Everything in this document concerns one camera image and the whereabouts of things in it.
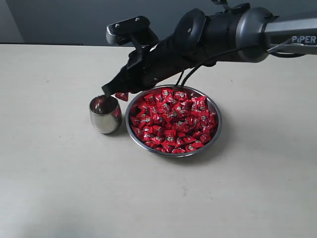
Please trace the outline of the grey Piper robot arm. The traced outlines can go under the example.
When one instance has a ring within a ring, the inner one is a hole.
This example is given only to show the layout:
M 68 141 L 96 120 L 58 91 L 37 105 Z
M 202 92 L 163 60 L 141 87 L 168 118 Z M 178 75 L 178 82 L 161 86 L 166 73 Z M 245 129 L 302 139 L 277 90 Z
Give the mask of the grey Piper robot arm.
M 110 44 L 132 43 L 135 50 L 112 81 L 106 95 L 138 93 L 187 70 L 212 67 L 219 61 L 263 61 L 268 55 L 297 58 L 317 52 L 317 13 L 275 16 L 248 3 L 207 16 L 199 9 L 186 13 L 174 32 L 159 40 L 150 21 L 137 16 L 106 29 Z

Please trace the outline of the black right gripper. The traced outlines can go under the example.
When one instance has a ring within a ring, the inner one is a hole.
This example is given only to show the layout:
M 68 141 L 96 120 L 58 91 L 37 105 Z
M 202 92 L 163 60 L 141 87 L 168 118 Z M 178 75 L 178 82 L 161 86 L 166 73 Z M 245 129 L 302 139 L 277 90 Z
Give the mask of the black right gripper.
M 106 96 L 149 90 L 159 82 L 195 67 L 206 58 L 199 44 L 181 51 L 172 36 L 145 45 L 133 38 L 132 43 L 135 50 L 129 54 L 125 72 L 120 71 L 113 80 L 102 86 Z

